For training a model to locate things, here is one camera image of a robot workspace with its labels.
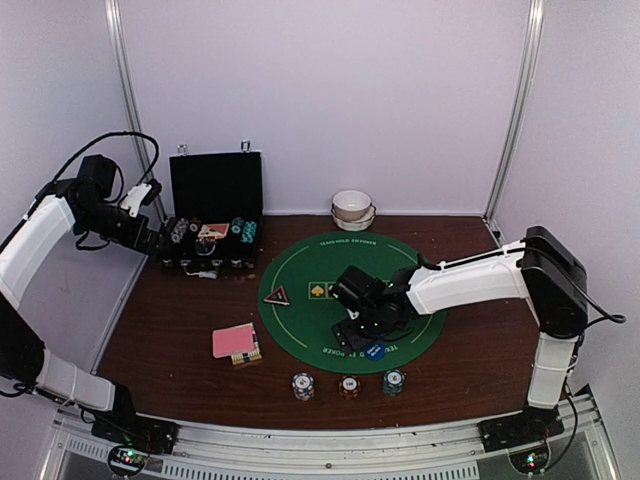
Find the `blue small blind button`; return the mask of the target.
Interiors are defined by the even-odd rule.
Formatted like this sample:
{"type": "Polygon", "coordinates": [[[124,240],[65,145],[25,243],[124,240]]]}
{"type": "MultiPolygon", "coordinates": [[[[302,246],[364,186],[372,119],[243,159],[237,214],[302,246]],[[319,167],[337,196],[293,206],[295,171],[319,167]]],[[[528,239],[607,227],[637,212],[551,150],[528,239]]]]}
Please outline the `blue small blind button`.
{"type": "Polygon", "coordinates": [[[386,346],[383,343],[371,343],[363,351],[363,356],[371,361],[380,361],[386,355],[386,346]]]}

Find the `red black all-in triangle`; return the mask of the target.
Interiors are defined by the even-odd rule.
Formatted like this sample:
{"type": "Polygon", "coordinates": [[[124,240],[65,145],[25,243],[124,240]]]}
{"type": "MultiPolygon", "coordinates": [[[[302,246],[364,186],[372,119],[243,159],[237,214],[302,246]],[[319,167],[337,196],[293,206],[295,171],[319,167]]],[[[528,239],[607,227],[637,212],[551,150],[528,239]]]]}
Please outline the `red black all-in triangle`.
{"type": "Polygon", "coordinates": [[[275,288],[265,298],[264,302],[271,305],[289,306],[290,300],[283,286],[275,288]]]}

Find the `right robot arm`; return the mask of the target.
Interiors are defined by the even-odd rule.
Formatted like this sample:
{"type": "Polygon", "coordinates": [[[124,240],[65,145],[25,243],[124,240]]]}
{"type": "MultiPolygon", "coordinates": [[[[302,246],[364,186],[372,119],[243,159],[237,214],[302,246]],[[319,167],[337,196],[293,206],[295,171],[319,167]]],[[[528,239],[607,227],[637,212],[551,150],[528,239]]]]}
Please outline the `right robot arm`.
{"type": "Polygon", "coordinates": [[[331,328],[345,353],[401,331],[422,316],[493,300],[525,300],[539,326],[539,340],[526,404],[514,417],[512,430],[526,442],[555,420],[588,324],[586,269],[542,226],[529,228],[519,242],[464,259],[433,264],[419,257],[387,282],[349,266],[330,293],[349,313],[331,328]]]}

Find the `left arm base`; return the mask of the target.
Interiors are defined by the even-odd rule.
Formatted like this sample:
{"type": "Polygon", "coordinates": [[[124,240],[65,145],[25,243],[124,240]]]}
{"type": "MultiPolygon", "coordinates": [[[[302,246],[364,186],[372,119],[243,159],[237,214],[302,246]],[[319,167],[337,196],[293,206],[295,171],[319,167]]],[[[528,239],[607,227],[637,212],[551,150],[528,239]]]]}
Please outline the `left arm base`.
{"type": "Polygon", "coordinates": [[[95,437],[154,455],[173,452],[178,430],[178,425],[174,422],[149,417],[137,417],[134,425],[129,427],[97,419],[91,427],[91,433],[95,437]]]}

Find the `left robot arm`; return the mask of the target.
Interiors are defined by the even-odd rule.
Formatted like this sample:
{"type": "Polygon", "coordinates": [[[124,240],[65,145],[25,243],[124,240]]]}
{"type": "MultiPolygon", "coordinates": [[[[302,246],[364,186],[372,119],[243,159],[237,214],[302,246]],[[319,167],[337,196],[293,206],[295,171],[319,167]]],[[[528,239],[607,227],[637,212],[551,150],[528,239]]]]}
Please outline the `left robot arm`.
{"type": "Polygon", "coordinates": [[[53,180],[1,244],[1,375],[13,381],[12,397],[39,392],[90,412],[123,444],[144,433],[127,387],[90,374],[53,354],[21,317],[19,309],[34,276],[68,233],[89,234],[144,255],[154,255],[161,235],[141,214],[160,193],[156,180],[141,181],[124,198],[111,200],[118,165],[102,155],[83,159],[74,178],[53,180]]]}

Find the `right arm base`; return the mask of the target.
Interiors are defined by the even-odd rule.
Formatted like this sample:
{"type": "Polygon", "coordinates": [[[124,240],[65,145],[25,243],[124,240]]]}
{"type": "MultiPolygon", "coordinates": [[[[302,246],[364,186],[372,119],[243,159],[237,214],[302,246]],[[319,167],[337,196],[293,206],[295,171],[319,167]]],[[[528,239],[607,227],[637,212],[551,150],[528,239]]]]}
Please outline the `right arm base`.
{"type": "Polygon", "coordinates": [[[484,420],[478,424],[478,429],[486,452],[541,442],[565,431],[557,413],[536,413],[529,410],[484,420]]]}

